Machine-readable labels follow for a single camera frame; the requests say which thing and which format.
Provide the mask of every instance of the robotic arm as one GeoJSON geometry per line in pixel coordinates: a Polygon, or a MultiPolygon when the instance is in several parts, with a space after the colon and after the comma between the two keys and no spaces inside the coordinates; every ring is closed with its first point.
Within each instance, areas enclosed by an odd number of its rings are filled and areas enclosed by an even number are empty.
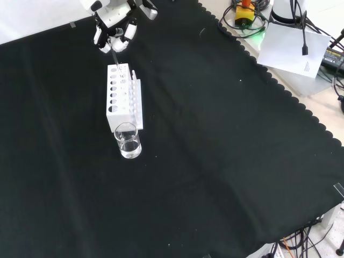
{"type": "Polygon", "coordinates": [[[107,53],[111,48],[122,52],[133,39],[136,19],[130,17],[137,6],[151,20],[157,15],[157,8],[150,0],[80,0],[83,7],[94,14],[96,34],[94,44],[107,53]]]}

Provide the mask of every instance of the table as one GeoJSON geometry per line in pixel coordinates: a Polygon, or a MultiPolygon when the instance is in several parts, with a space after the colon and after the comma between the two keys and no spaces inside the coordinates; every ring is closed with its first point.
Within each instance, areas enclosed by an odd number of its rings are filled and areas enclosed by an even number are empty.
{"type": "Polygon", "coordinates": [[[246,257],[342,200],[339,143],[195,1],[156,6],[118,55],[142,83],[132,161],[91,19],[0,47],[4,256],[246,257]]]}
{"type": "MultiPolygon", "coordinates": [[[[224,10],[228,7],[228,0],[199,0],[199,2],[210,11],[217,19],[220,19],[223,15],[224,10]]],[[[312,21],[323,30],[327,31],[329,34],[336,35],[340,34],[342,30],[342,24],[329,22],[333,20],[331,16],[340,17],[340,11],[344,8],[343,1],[334,1],[331,4],[324,6],[323,1],[309,1],[307,6],[308,16],[312,21]]],[[[268,14],[271,10],[270,8],[265,10],[264,14],[268,17],[268,14]]],[[[231,28],[227,28],[230,32],[235,33],[231,28]]],[[[241,44],[249,51],[250,55],[258,57],[259,54],[259,45],[261,40],[255,39],[239,39],[241,44]]],[[[304,104],[306,108],[312,111],[313,115],[316,116],[320,123],[326,126],[326,129],[333,134],[334,138],[337,138],[344,143],[344,114],[340,109],[340,102],[337,101],[337,95],[335,94],[332,87],[329,87],[329,83],[324,81],[322,78],[317,76],[314,81],[311,78],[307,78],[300,75],[295,75],[278,69],[269,69],[269,72],[272,73],[273,78],[277,79],[280,84],[282,84],[286,90],[289,90],[292,95],[304,104]],[[323,89],[321,92],[311,95],[311,96],[302,96],[300,93],[294,91],[294,84],[300,84],[304,87],[313,86],[315,83],[318,84],[320,89],[323,89]]]]}

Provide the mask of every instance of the white paper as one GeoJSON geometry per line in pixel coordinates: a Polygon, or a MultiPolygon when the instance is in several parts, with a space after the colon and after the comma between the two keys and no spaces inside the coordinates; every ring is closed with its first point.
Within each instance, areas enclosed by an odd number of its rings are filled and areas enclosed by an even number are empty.
{"type": "Polygon", "coordinates": [[[302,55],[302,30],[269,24],[257,62],[315,78],[330,37],[306,31],[308,55],[302,55]]]}

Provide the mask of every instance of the orange wire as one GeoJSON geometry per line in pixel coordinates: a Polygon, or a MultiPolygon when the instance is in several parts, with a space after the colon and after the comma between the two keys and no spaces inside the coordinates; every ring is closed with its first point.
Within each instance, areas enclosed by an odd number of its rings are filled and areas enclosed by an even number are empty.
{"type": "Polygon", "coordinates": [[[284,241],[284,244],[285,244],[285,246],[286,246],[286,249],[288,250],[288,252],[289,252],[291,258],[294,258],[294,256],[292,256],[292,254],[291,254],[291,252],[290,252],[290,250],[289,250],[289,246],[288,246],[288,244],[286,243],[285,238],[283,238],[283,241],[284,241]]]}

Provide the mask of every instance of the white device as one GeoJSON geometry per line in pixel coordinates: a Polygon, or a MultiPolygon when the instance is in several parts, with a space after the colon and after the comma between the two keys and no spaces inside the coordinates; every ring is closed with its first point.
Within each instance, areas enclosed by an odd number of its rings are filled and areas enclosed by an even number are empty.
{"type": "Polygon", "coordinates": [[[80,0],[83,7],[95,14],[97,23],[94,44],[107,53],[126,49],[135,36],[137,23],[131,18],[137,6],[151,20],[157,15],[157,8],[151,0],[80,0]]]}
{"type": "Polygon", "coordinates": [[[106,117],[111,132],[115,132],[121,123],[130,122],[138,130],[144,128],[142,118],[141,81],[135,71],[130,76],[127,63],[113,64],[107,67],[106,117]]]}
{"type": "MultiPolygon", "coordinates": [[[[306,11],[305,0],[298,0],[297,2],[299,3],[299,5],[301,7],[301,12],[303,15],[306,11]]],[[[298,6],[296,6],[295,15],[299,16],[299,17],[301,16],[298,6]]],[[[278,21],[280,23],[286,23],[287,24],[287,23],[291,22],[293,19],[293,16],[291,13],[290,0],[275,0],[274,5],[273,5],[273,9],[271,11],[271,16],[276,21],[278,21]]]]}

